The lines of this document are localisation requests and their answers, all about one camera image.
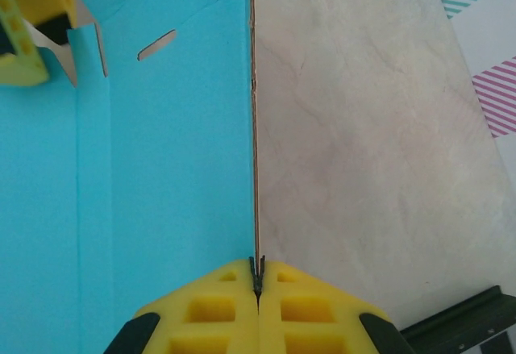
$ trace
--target beige marble tile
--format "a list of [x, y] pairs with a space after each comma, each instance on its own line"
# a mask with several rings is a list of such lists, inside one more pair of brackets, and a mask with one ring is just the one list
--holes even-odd
[[514, 193], [440, 0], [256, 0], [262, 252], [399, 327], [516, 294]]

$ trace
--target marble surface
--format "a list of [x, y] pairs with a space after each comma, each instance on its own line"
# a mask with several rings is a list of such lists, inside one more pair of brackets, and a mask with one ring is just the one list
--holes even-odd
[[256, 0], [261, 251], [399, 327], [516, 295], [516, 201], [440, 0]]

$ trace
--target blue cardboard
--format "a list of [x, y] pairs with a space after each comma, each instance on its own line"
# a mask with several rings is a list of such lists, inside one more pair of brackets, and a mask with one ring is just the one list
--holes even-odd
[[88, 26], [76, 89], [47, 53], [49, 83], [0, 88], [2, 352], [102, 352], [144, 304], [254, 255], [248, 0], [84, 2], [109, 76]]

